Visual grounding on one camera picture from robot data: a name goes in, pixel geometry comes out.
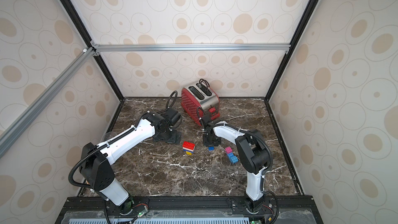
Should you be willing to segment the pink lego brick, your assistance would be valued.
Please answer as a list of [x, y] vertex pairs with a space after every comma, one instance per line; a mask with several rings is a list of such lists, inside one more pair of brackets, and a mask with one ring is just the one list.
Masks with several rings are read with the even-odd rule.
[[231, 147], [226, 147], [226, 148], [225, 148], [225, 151], [226, 151], [226, 153], [227, 153], [227, 154], [229, 154], [229, 153], [232, 153], [232, 152], [233, 152], [233, 150], [232, 150], [232, 148], [231, 148]]

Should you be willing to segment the red lego brick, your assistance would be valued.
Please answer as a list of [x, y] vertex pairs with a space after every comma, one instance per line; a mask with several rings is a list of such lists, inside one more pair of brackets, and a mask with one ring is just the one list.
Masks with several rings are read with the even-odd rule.
[[195, 144], [194, 143], [190, 143], [190, 142], [183, 142], [182, 148], [183, 149], [194, 150], [195, 149]]

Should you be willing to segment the teal small lego brick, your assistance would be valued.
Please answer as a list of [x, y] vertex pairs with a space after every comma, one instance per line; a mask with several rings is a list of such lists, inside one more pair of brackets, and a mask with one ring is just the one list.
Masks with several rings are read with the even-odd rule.
[[238, 162], [238, 158], [235, 155], [229, 156], [229, 161], [232, 164], [236, 164]]

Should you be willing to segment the light blue long lego brick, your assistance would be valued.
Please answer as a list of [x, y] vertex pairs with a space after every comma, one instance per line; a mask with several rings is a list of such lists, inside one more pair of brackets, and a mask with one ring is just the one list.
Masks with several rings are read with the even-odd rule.
[[237, 156], [235, 156], [232, 152], [227, 153], [228, 159], [232, 164], [236, 164], [238, 162]]

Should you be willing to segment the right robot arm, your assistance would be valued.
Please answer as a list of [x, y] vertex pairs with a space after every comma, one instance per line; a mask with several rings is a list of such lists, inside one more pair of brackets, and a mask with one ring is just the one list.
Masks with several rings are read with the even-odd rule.
[[212, 120], [210, 115], [199, 118], [203, 130], [204, 146], [217, 146], [225, 139], [236, 145], [240, 162], [247, 171], [245, 204], [251, 213], [258, 212], [265, 195], [265, 172], [273, 166], [273, 157], [262, 134], [256, 130], [235, 127], [225, 121]]

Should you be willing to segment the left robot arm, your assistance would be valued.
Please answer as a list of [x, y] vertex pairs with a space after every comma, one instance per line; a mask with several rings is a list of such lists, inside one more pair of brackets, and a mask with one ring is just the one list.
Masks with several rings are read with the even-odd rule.
[[88, 143], [84, 146], [81, 159], [74, 165], [68, 175], [71, 185], [90, 188], [104, 200], [124, 208], [125, 212], [133, 208], [133, 198], [115, 178], [112, 165], [126, 152], [142, 141], [152, 138], [155, 142], [179, 144], [181, 133], [174, 128], [178, 126], [181, 114], [172, 108], [157, 113], [147, 111], [135, 125], [117, 136], [97, 145]]

